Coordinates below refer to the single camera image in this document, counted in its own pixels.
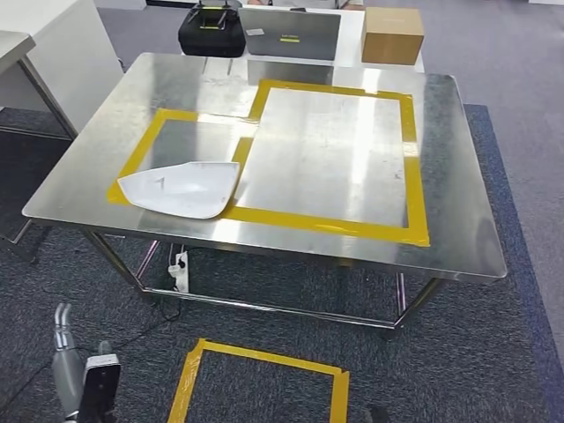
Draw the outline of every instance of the gray laptop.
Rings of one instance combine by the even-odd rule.
[[[334,60],[341,16],[243,7],[239,16],[251,55]]]

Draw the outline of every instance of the black case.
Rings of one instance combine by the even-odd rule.
[[[178,41],[187,56],[240,57],[245,35],[237,0],[194,5],[178,30]]]

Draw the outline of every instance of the yellow tape outline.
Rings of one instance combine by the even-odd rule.
[[[328,366],[326,364],[316,363],[314,361],[294,359],[284,355],[273,354],[270,352],[262,352],[249,350],[239,346],[217,344],[210,342],[204,338],[199,339],[198,343],[186,354],[184,367],[182,369],[180,379],[176,388],[174,399],[168,415],[168,423],[184,423],[188,413],[188,406],[193,394],[194,383],[204,351],[215,353],[223,353],[244,357],[246,359],[267,361],[270,363],[303,368],[311,372],[323,373],[324,375],[333,376],[331,407],[329,412],[329,423],[346,423],[347,408],[349,404],[349,372],[344,372],[339,367]]]
[[[308,216],[297,213],[287,213],[251,207],[235,205],[233,201],[220,216],[223,219],[239,220],[249,223],[258,223],[271,226],[285,226],[292,229],[303,229],[309,231],[322,232],[328,234],[348,235],[361,238],[370,238],[379,241],[401,242],[412,244],[418,247],[428,247],[429,234],[427,218],[425,213],[425,202],[423,195],[421,173],[420,171],[419,154],[417,149],[417,134],[415,117],[413,110],[413,99],[410,94],[378,91],[368,93],[359,88],[349,88],[333,85],[304,84],[298,82],[278,81],[274,79],[262,79],[254,96],[253,104],[247,117],[199,114],[196,112],[169,110],[160,108],[156,111],[154,119],[141,137],[128,161],[122,168],[106,192],[108,202],[111,204],[127,204],[119,188],[117,180],[133,174],[145,157],[148,149],[159,135],[166,120],[180,120],[187,122],[244,122],[258,128],[260,117],[264,112],[270,89],[285,89],[294,91],[306,91],[312,93],[333,93],[341,95],[351,95],[358,97],[369,97],[385,100],[396,100],[399,104],[399,119],[401,122],[402,143],[404,154],[404,173],[405,190],[405,209],[407,226],[387,226],[374,223],[355,222],[342,219],[329,219],[319,216]],[[245,164],[252,147],[254,135],[240,137],[232,161],[240,164],[240,172],[243,173]]]

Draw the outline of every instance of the brown box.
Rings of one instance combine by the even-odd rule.
[[[418,9],[367,7],[362,27],[362,62],[415,64],[423,43]]]

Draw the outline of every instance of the white paper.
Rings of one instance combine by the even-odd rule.
[[[226,208],[238,175],[239,163],[192,161],[130,174],[118,183],[128,202],[137,207],[210,219]]]

